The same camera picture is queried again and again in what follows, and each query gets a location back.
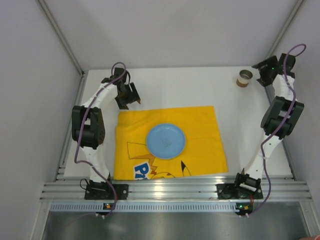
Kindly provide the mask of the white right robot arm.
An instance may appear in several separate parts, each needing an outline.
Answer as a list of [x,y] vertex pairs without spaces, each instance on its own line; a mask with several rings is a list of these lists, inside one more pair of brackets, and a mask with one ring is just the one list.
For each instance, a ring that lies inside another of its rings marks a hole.
[[292,69],[295,63],[296,56],[283,53],[253,65],[260,75],[257,81],[263,87],[273,87],[274,99],[260,123],[262,142],[250,163],[236,175],[234,188],[238,199],[262,199],[261,180],[268,176],[267,161],[283,139],[292,133],[304,110],[305,105],[297,100],[294,90]]

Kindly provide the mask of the blue round plate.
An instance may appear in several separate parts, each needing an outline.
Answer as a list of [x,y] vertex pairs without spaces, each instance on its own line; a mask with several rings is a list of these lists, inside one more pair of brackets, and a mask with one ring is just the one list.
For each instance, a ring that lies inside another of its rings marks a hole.
[[183,130],[171,123],[154,126],[146,136],[146,147],[156,158],[171,160],[182,154],[187,139]]

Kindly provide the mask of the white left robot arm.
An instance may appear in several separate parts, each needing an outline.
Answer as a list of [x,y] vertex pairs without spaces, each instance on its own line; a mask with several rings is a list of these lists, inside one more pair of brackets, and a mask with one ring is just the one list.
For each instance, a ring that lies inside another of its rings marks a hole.
[[110,77],[104,78],[97,91],[82,105],[75,105],[71,112],[71,136],[76,142],[75,164],[90,167],[89,187],[110,187],[108,170],[102,146],[106,136],[102,108],[115,101],[120,110],[128,110],[128,105],[140,103],[141,98],[131,82],[126,66],[111,68]]

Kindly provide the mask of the yellow Pikachu cloth placemat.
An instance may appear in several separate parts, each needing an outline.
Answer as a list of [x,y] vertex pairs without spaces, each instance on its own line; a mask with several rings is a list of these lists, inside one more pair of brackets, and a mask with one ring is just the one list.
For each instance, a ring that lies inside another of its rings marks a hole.
[[[183,152],[161,159],[147,148],[147,135],[159,124],[179,127]],[[227,159],[213,106],[122,111],[118,115],[115,180],[194,177],[228,172]]]

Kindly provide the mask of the brown and white metal cup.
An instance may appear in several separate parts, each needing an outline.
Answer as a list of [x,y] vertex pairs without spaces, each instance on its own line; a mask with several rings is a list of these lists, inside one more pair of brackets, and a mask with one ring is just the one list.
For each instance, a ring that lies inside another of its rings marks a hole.
[[239,75],[236,80],[236,84],[241,88],[245,88],[249,85],[252,77],[253,77],[253,73],[251,71],[247,69],[243,69],[239,72]]

